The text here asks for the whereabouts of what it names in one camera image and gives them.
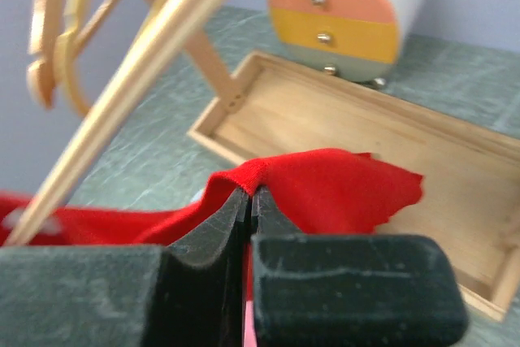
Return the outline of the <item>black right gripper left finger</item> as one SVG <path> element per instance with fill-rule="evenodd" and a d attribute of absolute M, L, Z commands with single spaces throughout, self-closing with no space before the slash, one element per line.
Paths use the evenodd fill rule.
<path fill-rule="evenodd" d="M 249 198 L 168 246 L 1 252 L 4 346 L 241 346 Z"/>

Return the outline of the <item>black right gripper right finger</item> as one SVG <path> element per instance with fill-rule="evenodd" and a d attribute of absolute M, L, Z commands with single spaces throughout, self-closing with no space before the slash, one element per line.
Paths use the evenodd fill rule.
<path fill-rule="evenodd" d="M 260 346 L 450 346 L 469 316 L 438 244 L 417 235 L 307 235 L 269 189 L 253 197 Z"/>

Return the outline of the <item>pink t shirt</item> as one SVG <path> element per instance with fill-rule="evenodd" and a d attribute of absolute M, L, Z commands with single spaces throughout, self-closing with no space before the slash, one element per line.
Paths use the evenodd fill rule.
<path fill-rule="evenodd" d="M 254 331 L 254 311 L 252 301 L 247 301 L 245 304 L 244 347 L 257 347 Z"/>

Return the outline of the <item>red t shirt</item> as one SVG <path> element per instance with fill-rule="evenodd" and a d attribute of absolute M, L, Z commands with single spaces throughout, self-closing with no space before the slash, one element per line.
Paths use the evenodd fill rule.
<path fill-rule="evenodd" d="M 249 160 L 214 173 L 200 201 L 182 209 L 143 212 L 62 207 L 57 232 L 40 231 L 30 245 L 169 245 L 208 219 L 235 189 L 252 196 L 267 187 L 276 205 L 311 234 L 372 233 L 417 203 L 421 175 L 370 154 L 322 149 Z"/>

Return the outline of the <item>wooden hanger with metal hook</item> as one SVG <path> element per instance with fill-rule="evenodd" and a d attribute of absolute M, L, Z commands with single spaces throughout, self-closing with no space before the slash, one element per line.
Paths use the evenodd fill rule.
<path fill-rule="evenodd" d="M 54 106 L 54 90 L 61 83 L 54 72 L 57 38 L 64 32 L 67 0 L 33 0 L 28 52 L 36 59 L 28 66 L 28 91 L 46 109 Z"/>

